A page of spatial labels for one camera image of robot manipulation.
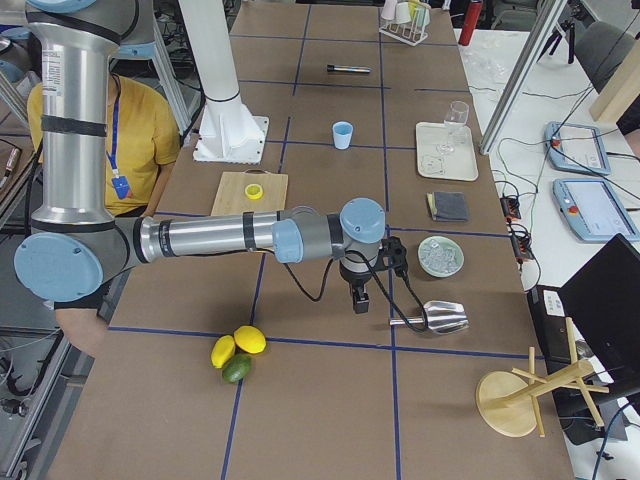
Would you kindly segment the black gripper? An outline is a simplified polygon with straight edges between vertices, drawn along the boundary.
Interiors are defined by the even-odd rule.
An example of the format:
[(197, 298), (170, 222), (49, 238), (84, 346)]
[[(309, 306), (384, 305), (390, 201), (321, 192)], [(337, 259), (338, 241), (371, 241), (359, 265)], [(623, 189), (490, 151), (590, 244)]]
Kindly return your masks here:
[(349, 284), (352, 306), (356, 314), (367, 313), (369, 310), (369, 294), (367, 283), (372, 278), (374, 258), (360, 251), (346, 251), (340, 259), (340, 274)]

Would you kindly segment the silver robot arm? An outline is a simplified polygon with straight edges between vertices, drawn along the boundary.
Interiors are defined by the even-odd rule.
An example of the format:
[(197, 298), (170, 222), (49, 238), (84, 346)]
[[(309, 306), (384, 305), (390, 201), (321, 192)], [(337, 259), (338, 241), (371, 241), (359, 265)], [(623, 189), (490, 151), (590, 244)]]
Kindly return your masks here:
[(356, 198), (337, 214), (309, 207), (155, 221), (117, 218), (104, 204), (109, 61), (153, 11), (140, 1), (30, 1), (42, 45), (44, 187), (17, 248), (20, 282), (38, 297), (78, 300), (119, 273), (163, 257), (272, 249), (283, 264), (330, 258), (367, 310), (365, 283), (382, 265), (385, 213)]

